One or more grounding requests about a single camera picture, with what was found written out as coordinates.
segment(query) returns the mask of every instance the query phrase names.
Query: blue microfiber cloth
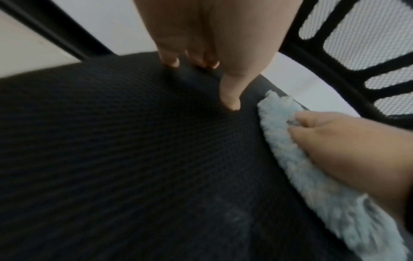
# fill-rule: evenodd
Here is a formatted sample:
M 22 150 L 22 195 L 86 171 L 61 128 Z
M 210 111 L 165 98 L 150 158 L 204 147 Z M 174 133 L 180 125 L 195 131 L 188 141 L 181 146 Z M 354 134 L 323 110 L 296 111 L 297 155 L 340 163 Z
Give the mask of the blue microfiber cloth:
M 265 139 L 293 187 L 326 228 L 363 261 L 406 261 L 408 250 L 395 221 L 365 193 L 325 175 L 292 141 L 288 127 L 294 113 L 302 110 L 292 98 L 280 98 L 273 91 L 258 103 Z

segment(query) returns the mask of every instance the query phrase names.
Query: hand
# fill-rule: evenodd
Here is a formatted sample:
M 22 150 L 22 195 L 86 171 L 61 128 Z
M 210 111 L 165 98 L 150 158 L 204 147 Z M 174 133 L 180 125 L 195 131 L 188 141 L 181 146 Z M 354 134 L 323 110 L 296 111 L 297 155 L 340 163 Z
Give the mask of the hand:
M 220 97 L 232 110 L 270 63 L 302 0 L 134 0 L 161 61 L 223 70 Z
M 413 134 L 338 113 L 298 112 L 293 140 L 327 174 L 367 192 L 403 220 L 413 188 Z

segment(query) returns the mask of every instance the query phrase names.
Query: seat cushion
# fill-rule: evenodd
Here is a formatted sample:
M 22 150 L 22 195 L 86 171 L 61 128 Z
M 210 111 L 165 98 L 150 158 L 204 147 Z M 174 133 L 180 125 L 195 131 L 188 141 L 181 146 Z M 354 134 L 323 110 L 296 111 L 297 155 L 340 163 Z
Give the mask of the seat cushion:
M 108 56 L 0 80 L 1 260 L 355 261 L 265 142 L 259 76 Z

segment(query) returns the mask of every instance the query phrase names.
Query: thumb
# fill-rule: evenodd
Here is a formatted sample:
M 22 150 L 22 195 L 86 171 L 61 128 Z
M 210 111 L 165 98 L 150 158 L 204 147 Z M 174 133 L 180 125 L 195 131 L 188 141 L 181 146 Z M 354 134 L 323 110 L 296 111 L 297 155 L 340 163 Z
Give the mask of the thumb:
M 219 84 L 219 96 L 222 103 L 230 110 L 239 110 L 241 108 L 240 96 L 253 79 L 253 77 L 224 73 Z
M 288 131 L 293 141 L 309 154 L 320 145 L 314 128 L 290 127 Z

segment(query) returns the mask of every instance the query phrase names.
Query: white mesh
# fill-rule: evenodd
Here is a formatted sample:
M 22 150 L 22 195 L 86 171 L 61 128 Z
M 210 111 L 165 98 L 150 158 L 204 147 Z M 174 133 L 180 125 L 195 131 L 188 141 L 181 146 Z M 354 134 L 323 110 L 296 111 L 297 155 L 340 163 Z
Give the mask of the white mesh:
M 383 98 L 374 105 L 385 115 L 413 114 L 413 92 Z
M 382 89 L 413 80 L 413 65 L 375 76 L 366 81 L 368 89 Z
M 324 43 L 347 68 L 365 69 L 413 51 L 413 10 L 400 0 L 361 0 Z
M 298 32 L 300 38 L 304 40 L 312 38 L 339 2 L 340 0 L 319 0 L 300 28 Z

